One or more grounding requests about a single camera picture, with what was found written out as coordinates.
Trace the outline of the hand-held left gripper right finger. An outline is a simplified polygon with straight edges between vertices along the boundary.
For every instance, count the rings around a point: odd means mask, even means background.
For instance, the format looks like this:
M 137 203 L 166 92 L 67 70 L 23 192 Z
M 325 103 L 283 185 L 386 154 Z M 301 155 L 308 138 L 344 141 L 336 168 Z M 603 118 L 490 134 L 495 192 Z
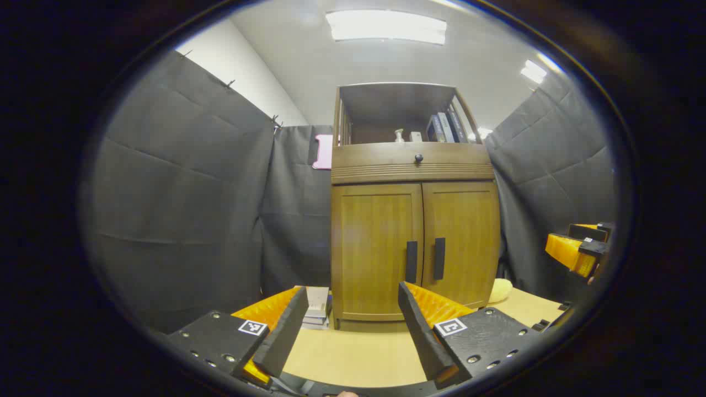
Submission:
M 427 379 L 439 389 L 499 377 L 540 340 L 544 326 L 526 326 L 495 307 L 471 310 L 402 281 L 398 305 Z

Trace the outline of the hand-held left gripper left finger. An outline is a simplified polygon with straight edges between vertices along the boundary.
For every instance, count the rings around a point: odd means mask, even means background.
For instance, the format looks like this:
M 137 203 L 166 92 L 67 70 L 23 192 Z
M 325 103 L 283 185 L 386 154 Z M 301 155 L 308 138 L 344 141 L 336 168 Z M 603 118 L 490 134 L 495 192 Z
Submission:
M 307 289 L 295 286 L 231 314 L 207 312 L 166 339 L 211 368 L 267 389 L 282 374 L 308 305 Z

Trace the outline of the wooden shoe cabinet door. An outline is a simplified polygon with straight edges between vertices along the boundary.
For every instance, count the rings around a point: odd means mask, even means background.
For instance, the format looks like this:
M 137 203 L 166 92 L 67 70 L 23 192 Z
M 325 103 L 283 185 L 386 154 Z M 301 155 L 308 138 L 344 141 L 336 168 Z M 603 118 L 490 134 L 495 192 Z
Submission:
M 419 284 L 424 220 L 419 183 L 332 188 L 335 321 L 400 321 L 401 282 Z
M 423 183 L 422 200 L 422 287 L 470 309 L 487 305 L 501 242 L 496 183 Z

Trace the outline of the wooden double-door shoe cabinet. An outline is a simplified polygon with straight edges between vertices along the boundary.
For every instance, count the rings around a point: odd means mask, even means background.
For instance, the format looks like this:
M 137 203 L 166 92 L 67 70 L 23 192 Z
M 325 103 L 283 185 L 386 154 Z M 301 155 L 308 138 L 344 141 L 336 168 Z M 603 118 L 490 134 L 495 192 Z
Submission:
M 398 284 L 487 305 L 501 241 L 488 150 L 457 88 L 387 82 L 335 94 L 333 327 L 397 322 Z

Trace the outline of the wooden cabinet drawer black knob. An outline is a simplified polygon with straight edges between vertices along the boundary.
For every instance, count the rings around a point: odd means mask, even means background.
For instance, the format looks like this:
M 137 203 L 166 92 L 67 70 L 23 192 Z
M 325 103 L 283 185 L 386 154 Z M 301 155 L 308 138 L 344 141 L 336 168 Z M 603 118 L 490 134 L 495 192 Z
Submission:
M 333 148 L 332 184 L 489 180 L 484 145 L 436 142 L 369 143 Z

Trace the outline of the beige cover book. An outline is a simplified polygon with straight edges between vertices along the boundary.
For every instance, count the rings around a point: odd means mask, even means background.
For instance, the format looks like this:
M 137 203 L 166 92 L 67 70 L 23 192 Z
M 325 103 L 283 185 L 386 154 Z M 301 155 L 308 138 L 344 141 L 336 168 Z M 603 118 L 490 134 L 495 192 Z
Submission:
M 329 292 L 329 287 L 307 286 L 308 309 L 306 317 L 325 318 L 328 316 Z

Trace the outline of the yellow fluffy pad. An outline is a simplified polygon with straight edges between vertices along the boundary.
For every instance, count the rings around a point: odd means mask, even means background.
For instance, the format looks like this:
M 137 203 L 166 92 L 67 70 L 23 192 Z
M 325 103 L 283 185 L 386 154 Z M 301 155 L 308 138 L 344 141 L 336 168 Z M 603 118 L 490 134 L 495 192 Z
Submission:
M 488 299 L 488 305 L 496 304 L 507 299 L 513 288 L 514 285 L 510 280 L 505 278 L 496 278 Z

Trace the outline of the black backdrop cloth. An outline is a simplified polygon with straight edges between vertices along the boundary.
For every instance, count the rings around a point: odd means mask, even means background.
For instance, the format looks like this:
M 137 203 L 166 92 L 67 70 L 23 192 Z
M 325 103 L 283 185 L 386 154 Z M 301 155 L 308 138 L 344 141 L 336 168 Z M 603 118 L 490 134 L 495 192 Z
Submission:
M 620 193 L 607 129 L 564 78 L 490 136 L 499 178 L 499 269 L 523 291 L 574 302 L 585 289 L 540 238 L 614 221 Z M 242 309 L 293 286 L 331 284 L 330 171 L 313 168 L 331 125 L 272 121 L 182 53 L 123 97 L 92 171 L 93 245 L 117 296 L 172 332 L 209 309 Z

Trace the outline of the light grey spine book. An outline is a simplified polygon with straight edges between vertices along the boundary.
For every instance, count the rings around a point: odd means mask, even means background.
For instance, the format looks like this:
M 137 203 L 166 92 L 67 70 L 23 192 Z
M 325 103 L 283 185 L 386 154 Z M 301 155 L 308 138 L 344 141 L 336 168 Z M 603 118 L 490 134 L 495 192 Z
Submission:
M 456 139 L 452 133 L 451 124 L 449 123 L 448 116 L 444 111 L 439 111 L 437 113 L 441 128 L 443 129 L 445 141 L 448 143 L 455 143 Z

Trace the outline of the large ceiling light panel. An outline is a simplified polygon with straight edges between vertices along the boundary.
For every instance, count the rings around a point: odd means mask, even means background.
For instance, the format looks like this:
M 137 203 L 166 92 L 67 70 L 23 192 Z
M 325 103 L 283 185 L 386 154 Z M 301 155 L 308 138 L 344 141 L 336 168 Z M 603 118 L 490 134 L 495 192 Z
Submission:
M 441 19 L 384 9 L 332 11 L 325 19 L 335 41 L 380 39 L 444 45 L 448 26 Z

